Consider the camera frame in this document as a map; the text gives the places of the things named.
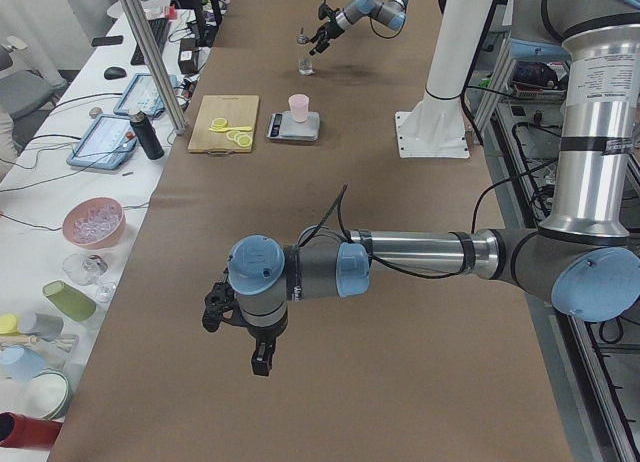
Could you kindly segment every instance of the light blue cup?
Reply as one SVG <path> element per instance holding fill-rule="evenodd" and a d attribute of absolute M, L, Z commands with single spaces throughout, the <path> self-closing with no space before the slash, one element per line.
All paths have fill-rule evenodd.
<path fill-rule="evenodd" d="M 42 372 L 47 361 L 31 349 L 12 345 L 0 353 L 0 364 L 12 379 L 27 382 Z"/>

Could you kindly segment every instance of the wooden cutting board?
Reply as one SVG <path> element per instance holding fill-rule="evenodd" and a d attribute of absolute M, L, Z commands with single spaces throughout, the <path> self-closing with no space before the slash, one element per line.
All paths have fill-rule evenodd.
<path fill-rule="evenodd" d="M 224 117 L 229 127 L 251 126 L 252 132 L 246 132 L 255 139 L 256 119 L 260 97 L 257 95 L 205 95 L 202 98 L 196 125 L 189 140 L 187 150 L 193 153 L 207 153 L 232 150 L 234 152 L 251 152 L 249 147 L 240 147 L 233 140 L 227 139 L 226 133 L 209 130 L 213 119 Z"/>

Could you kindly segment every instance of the black bottle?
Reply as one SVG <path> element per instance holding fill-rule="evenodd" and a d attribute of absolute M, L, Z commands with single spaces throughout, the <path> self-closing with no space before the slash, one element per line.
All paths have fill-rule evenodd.
<path fill-rule="evenodd" d="M 129 119 L 131 120 L 131 128 L 138 137 L 138 142 L 140 142 L 147 157 L 151 160 L 162 157 L 164 155 L 164 149 L 160 145 L 160 141 L 156 136 L 156 131 L 153 130 L 149 117 L 139 108 L 134 107 L 129 110 Z"/>

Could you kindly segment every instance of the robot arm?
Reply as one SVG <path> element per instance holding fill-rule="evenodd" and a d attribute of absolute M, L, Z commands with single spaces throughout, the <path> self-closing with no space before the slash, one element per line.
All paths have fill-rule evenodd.
<path fill-rule="evenodd" d="M 370 269 L 381 266 L 430 271 L 421 274 L 430 279 L 476 274 L 500 280 L 590 322 L 628 309 L 640 294 L 640 259 L 625 248 L 629 234 L 618 218 L 640 91 L 640 2 L 572 0 L 571 7 L 582 11 L 574 14 L 565 1 L 515 4 L 540 22 L 532 42 L 543 48 L 538 53 L 544 52 L 541 44 L 557 45 L 559 36 L 573 59 L 553 208 L 538 230 L 345 229 L 342 241 L 332 246 L 284 248 L 251 236 L 233 247 L 228 278 L 206 297 L 205 328 L 216 331 L 221 322 L 246 327 L 256 339 L 253 371 L 268 375 L 276 338 L 286 329 L 289 301 L 361 294 Z M 358 10 L 362 17 L 373 9 Z M 341 14 L 346 19 L 346 12 L 337 12 L 325 25 L 340 28 Z M 536 22 L 530 20 L 529 26 Z M 342 32 L 317 34 L 318 51 Z"/>
<path fill-rule="evenodd" d="M 384 3 L 379 0 L 352 0 L 343 10 L 334 10 L 327 4 L 322 4 L 318 9 L 318 18 L 329 20 L 311 38 L 311 42 L 316 44 L 311 55 L 324 52 L 332 39 L 340 37 L 363 17 L 368 16 L 391 30 L 400 30 L 404 25 L 408 2 L 409 0 L 387 0 Z"/>

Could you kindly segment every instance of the green cup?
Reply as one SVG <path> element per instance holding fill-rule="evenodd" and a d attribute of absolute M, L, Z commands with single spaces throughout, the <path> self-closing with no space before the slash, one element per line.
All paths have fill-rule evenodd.
<path fill-rule="evenodd" d="M 67 317 L 82 322 L 96 311 L 96 303 L 79 290 L 56 280 L 45 285 L 42 293 Z"/>

